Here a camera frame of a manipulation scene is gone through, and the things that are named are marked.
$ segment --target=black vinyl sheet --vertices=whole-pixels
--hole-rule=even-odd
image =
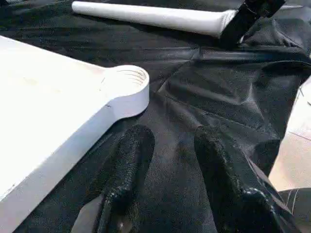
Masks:
[[[105,2],[220,11],[243,1]],[[155,136],[138,197],[140,232],[216,232],[194,133],[202,125],[218,128],[269,174],[297,90],[311,75],[310,4],[290,1],[303,7],[260,20],[243,44],[225,51],[209,36],[75,15],[71,3],[29,0],[0,7],[0,35],[104,67],[140,66],[151,78],[150,103],[144,113],[117,122],[103,135],[16,232],[70,232],[91,183],[109,174],[102,168],[113,145],[135,124]]]

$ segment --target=black fabric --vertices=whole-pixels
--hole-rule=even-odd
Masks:
[[[215,11],[243,1],[109,2]],[[149,127],[156,141],[137,200],[140,231],[216,232],[194,154],[195,129],[218,127],[269,174],[297,89],[311,74],[308,4],[259,20],[231,51],[208,36],[74,15],[68,0],[1,7],[0,35],[104,67],[141,66],[151,77],[147,110],[115,124],[16,232],[69,232],[120,133],[136,123]]]
[[[279,194],[295,217],[301,232],[311,232],[311,188],[291,189]]]

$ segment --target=white plastic part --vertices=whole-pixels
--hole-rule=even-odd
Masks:
[[[237,13],[235,10],[208,12],[83,1],[74,1],[72,10],[83,15],[158,26],[216,38],[221,36],[226,25]]]
[[[0,54],[0,232],[11,233],[114,122],[144,111],[149,76],[2,36]]]

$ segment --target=white floor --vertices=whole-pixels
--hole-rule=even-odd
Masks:
[[[278,191],[311,187],[311,79],[297,94],[269,179]]]

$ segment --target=wrinkled black cloth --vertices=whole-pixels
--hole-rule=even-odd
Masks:
[[[105,2],[220,11],[243,1]],[[136,123],[155,135],[138,200],[140,231],[216,232],[194,154],[195,129],[218,127],[269,174],[297,89],[311,74],[310,4],[296,4],[305,6],[259,20],[231,51],[209,36],[74,15],[68,0],[0,7],[0,35],[104,67],[141,66],[151,78],[147,110],[116,123],[16,232],[69,232],[111,148]]]
[[[302,233],[311,232],[311,188],[296,188],[280,192]]]

